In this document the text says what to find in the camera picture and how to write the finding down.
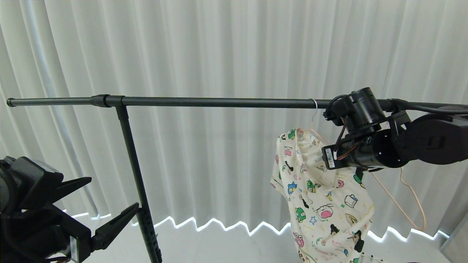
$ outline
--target pleated curtain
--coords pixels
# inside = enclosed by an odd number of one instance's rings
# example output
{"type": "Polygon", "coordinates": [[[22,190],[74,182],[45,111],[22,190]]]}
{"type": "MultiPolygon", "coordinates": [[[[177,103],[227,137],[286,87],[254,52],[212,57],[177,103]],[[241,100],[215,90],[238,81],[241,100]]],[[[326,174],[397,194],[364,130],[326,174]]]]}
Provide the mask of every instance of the pleated curtain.
{"type": "MultiPolygon", "coordinates": [[[[92,182],[57,203],[117,215],[138,201],[114,109],[9,108],[5,100],[97,94],[331,99],[371,87],[379,98],[468,103],[467,1],[2,1],[0,154],[28,156],[66,180],[92,182]]],[[[278,135],[309,128],[314,109],[128,107],[151,213],[181,223],[289,222],[269,184],[278,135]]],[[[329,142],[339,128],[319,111],[329,142]]],[[[410,112],[411,118],[423,113],[410,112]]],[[[450,234],[468,210],[468,162],[412,161],[426,233],[450,234]]],[[[377,176],[422,217],[398,169],[377,176]]],[[[376,181],[372,231],[411,224],[376,181]]]]}

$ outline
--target cartoon print shirt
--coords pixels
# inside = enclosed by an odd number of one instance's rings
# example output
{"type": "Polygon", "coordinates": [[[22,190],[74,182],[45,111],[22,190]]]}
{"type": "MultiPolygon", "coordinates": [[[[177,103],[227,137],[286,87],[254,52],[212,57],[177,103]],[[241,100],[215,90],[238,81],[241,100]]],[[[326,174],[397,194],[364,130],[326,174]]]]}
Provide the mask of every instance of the cartoon print shirt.
{"type": "Polygon", "coordinates": [[[278,137],[271,185],[287,200],[302,262],[358,260],[374,206],[353,168],[327,170],[325,145],[303,129],[278,137]]]}

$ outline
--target curtain fold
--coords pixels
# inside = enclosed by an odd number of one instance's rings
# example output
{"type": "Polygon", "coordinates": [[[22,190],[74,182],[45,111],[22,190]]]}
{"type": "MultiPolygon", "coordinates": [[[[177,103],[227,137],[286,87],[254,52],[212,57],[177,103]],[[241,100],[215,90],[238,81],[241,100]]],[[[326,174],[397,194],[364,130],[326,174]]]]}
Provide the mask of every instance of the curtain fold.
{"type": "MultiPolygon", "coordinates": [[[[371,87],[379,98],[468,103],[466,1],[2,1],[0,155],[44,160],[67,180],[90,176],[58,205],[119,214],[138,201],[114,109],[8,108],[9,97],[328,98],[371,87]]],[[[195,217],[254,229],[289,222],[270,185],[276,137],[314,110],[128,107],[154,222],[195,217]]],[[[410,112],[411,118],[422,113],[410,112]]],[[[319,114],[329,142],[339,128],[319,114]]],[[[412,161],[405,180],[450,233],[468,209],[466,161],[412,161]]],[[[417,224],[397,169],[377,175],[417,224]]],[[[372,231],[411,225],[371,177],[372,231]]]]}

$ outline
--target blue star print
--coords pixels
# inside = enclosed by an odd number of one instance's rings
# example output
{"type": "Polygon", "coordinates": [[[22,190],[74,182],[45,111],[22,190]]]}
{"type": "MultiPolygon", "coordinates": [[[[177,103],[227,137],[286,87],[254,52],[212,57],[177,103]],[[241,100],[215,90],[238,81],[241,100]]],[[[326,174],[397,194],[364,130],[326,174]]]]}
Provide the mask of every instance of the blue star print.
{"type": "Polygon", "coordinates": [[[309,222],[312,223],[312,225],[314,225],[317,222],[317,219],[315,219],[315,216],[313,216],[310,218],[309,222]]]}

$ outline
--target horizontal black pole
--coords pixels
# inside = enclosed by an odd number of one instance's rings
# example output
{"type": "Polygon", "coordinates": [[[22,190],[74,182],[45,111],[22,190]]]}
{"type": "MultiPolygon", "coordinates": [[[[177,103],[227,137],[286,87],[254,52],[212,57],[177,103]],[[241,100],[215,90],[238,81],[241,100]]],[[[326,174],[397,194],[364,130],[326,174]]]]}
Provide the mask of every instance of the horizontal black pole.
{"type": "MultiPolygon", "coordinates": [[[[248,98],[186,98],[186,97],[125,97],[98,95],[104,101],[102,105],[113,106],[169,106],[169,107],[226,107],[226,108],[290,108],[319,109],[327,107],[330,100],[312,99],[248,99],[248,98]]],[[[98,96],[88,98],[43,98],[43,99],[7,99],[7,105],[15,106],[50,106],[50,105],[96,105],[98,96]]],[[[382,110],[392,111],[390,100],[378,100],[382,110]]],[[[428,102],[411,102],[414,105],[440,108],[444,106],[461,106],[462,104],[444,104],[428,102]]]]}

